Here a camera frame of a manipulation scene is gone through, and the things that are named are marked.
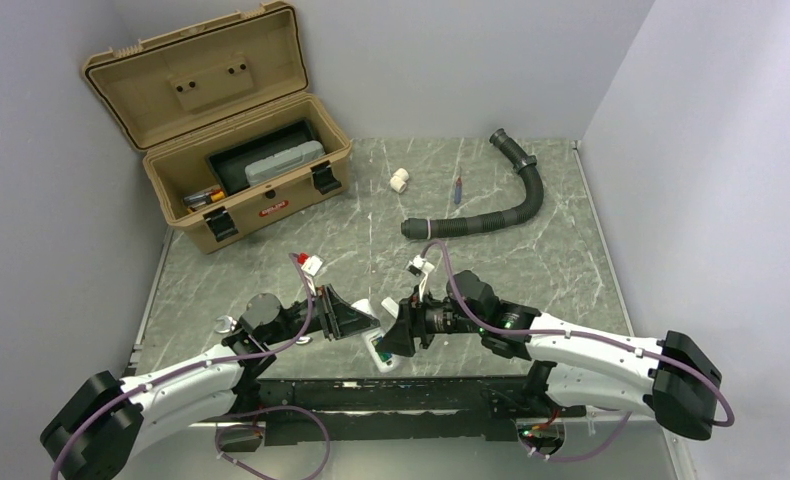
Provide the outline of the white remote control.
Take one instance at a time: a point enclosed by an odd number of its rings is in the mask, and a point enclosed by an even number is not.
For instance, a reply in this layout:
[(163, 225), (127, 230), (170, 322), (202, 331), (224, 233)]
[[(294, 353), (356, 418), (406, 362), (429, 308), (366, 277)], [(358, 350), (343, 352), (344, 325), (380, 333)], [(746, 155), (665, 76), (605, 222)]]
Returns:
[[(364, 313), (364, 314), (367, 314), (368, 316), (372, 317), (374, 320), (377, 320), (377, 321), (380, 320), (379, 315), (374, 310), (374, 308), (373, 308), (373, 306), (372, 306), (372, 304), (371, 304), (369, 299), (357, 300), (357, 301), (355, 301), (354, 303), (351, 304), (351, 307), (356, 309), (356, 310), (358, 310), (358, 311), (360, 311), (360, 312), (362, 312), (362, 313)], [(385, 332), (384, 332), (383, 328), (380, 326), (380, 324), (377, 324), (376, 326), (373, 326), (372, 328), (363, 331), (361, 333), (361, 339), (363, 340), (363, 344), (366, 347), (366, 349), (368, 350), (369, 355), (371, 356), (372, 362), (374, 363), (376, 369), (380, 373), (389, 374), (389, 373), (392, 373), (392, 372), (394, 372), (395, 370), (398, 369), (398, 367), (400, 366), (400, 359), (397, 356), (394, 356), (393, 354), (391, 354), (389, 352), (380, 353), (380, 352), (377, 351), (377, 345), (383, 339), (384, 335), (385, 335)], [(389, 371), (383, 371), (380, 368), (380, 360), (379, 360), (379, 357), (378, 357), (379, 354), (392, 355), (396, 359), (397, 367), (392, 369), (392, 370), (389, 370)]]

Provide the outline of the white battery cover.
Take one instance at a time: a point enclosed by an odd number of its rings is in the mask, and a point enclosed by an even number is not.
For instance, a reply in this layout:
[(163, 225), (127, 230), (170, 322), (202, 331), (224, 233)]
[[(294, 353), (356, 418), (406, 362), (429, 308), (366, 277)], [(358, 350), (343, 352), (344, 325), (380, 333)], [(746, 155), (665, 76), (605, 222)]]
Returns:
[(398, 319), (400, 315), (400, 305), (391, 297), (386, 297), (381, 301), (383, 309), (394, 319)]

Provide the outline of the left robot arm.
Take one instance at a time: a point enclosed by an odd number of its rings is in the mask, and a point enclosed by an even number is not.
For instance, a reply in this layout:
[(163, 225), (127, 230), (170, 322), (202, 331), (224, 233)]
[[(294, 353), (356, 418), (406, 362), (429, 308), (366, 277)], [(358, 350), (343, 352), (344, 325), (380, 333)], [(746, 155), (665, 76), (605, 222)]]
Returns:
[(260, 376), (279, 347), (320, 332), (340, 340), (378, 327), (368, 300), (349, 303), (331, 285), (284, 306), (252, 297), (229, 335), (206, 352), (151, 373), (87, 379), (43, 429), (54, 479), (112, 479), (148, 446), (194, 423), (250, 417), (265, 405)]

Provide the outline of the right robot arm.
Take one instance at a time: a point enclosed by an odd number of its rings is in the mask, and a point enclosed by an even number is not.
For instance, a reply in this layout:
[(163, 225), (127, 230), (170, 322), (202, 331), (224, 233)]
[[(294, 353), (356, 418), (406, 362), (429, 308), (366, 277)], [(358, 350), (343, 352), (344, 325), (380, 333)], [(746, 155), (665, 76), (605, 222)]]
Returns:
[(412, 357), (441, 334), (477, 334), (493, 354), (530, 362), (517, 404), (535, 415), (577, 406), (628, 411), (685, 438), (705, 441), (719, 422), (722, 374), (688, 335), (610, 334), (500, 299), (470, 270), (435, 299), (416, 287), (384, 310), (395, 322), (376, 340), (384, 355)]

